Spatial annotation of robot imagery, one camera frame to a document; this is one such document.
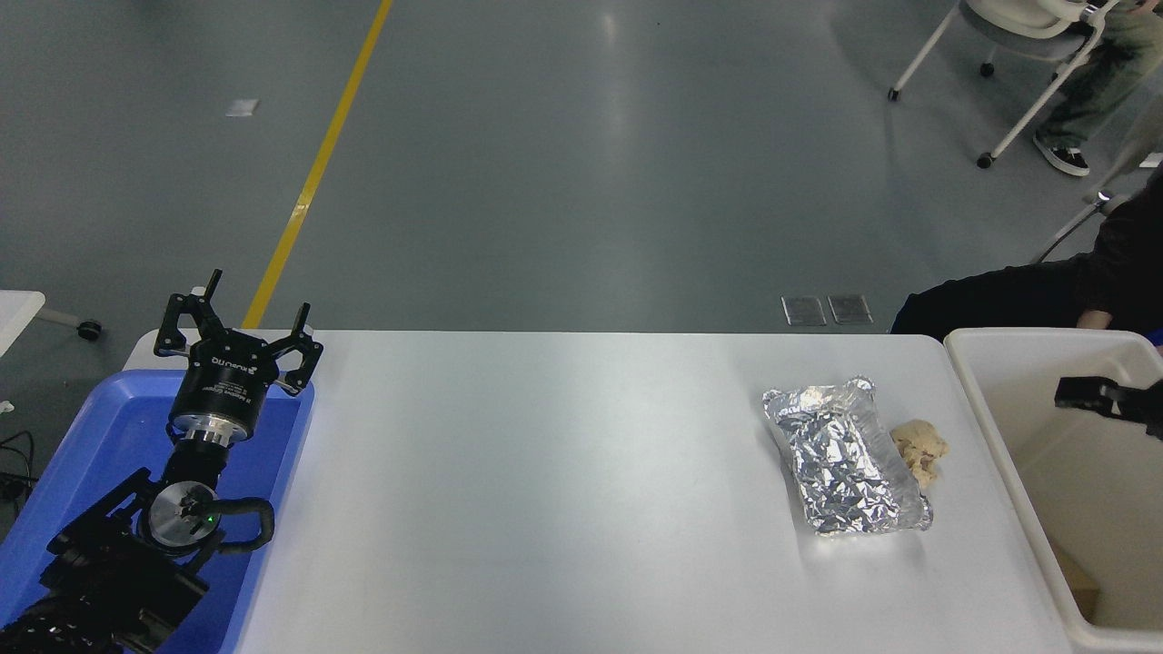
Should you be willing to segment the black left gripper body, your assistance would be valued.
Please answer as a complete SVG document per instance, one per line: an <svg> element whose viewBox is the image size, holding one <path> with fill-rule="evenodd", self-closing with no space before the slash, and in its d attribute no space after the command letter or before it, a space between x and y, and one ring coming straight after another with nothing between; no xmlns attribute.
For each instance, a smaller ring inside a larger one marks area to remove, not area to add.
<svg viewBox="0 0 1163 654"><path fill-rule="evenodd" d="M213 415L237 426L256 425L277 377L274 358L265 347L265 340L237 330L193 344L169 422Z"/></svg>

